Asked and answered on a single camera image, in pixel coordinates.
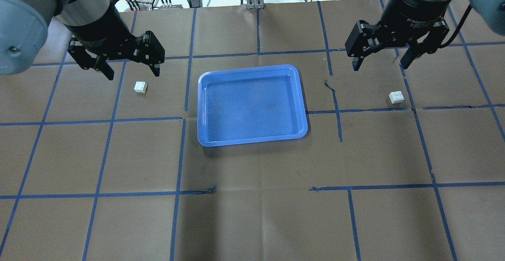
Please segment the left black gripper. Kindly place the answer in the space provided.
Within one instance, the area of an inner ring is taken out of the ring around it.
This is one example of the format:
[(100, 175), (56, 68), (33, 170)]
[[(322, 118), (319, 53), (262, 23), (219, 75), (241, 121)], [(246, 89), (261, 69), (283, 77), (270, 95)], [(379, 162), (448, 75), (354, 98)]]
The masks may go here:
[(74, 40), (68, 52), (78, 65), (94, 65), (109, 81), (115, 77), (109, 60), (129, 59), (149, 65), (154, 76), (160, 76), (161, 63), (165, 61), (165, 49), (153, 31), (139, 36), (130, 33), (118, 12), (106, 12), (99, 20), (83, 26), (65, 27)]

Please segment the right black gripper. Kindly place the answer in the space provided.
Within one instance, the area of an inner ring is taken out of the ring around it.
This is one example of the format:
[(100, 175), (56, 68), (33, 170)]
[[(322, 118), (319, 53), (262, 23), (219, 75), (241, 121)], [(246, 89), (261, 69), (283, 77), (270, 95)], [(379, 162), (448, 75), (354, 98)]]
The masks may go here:
[(423, 53), (434, 53), (449, 32), (444, 20), (448, 5), (448, 1), (388, 0), (377, 23), (358, 20), (345, 43), (353, 70), (359, 71), (364, 57), (385, 48), (409, 47), (400, 60), (402, 69)]

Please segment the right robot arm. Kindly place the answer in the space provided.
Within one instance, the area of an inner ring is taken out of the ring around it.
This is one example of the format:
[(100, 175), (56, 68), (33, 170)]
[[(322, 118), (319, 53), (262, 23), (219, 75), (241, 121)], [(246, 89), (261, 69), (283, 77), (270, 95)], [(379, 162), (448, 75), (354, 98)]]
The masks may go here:
[[(452, 0), (388, 0), (377, 24), (356, 22), (345, 48), (358, 71), (364, 59), (386, 48), (407, 47), (400, 63), (408, 68), (413, 60), (447, 47), (450, 29), (444, 19)], [(504, 35), (504, 0), (469, 0), (489, 29)]]

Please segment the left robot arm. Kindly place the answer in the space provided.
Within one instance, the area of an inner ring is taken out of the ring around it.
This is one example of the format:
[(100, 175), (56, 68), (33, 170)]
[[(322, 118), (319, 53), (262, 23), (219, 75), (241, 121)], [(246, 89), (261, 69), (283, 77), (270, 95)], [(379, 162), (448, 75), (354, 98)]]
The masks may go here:
[(71, 33), (68, 53), (81, 69), (115, 77), (109, 60), (131, 60), (159, 76), (165, 50), (152, 31), (134, 36), (114, 0), (0, 0), (1, 75), (25, 72), (33, 65), (57, 19)]

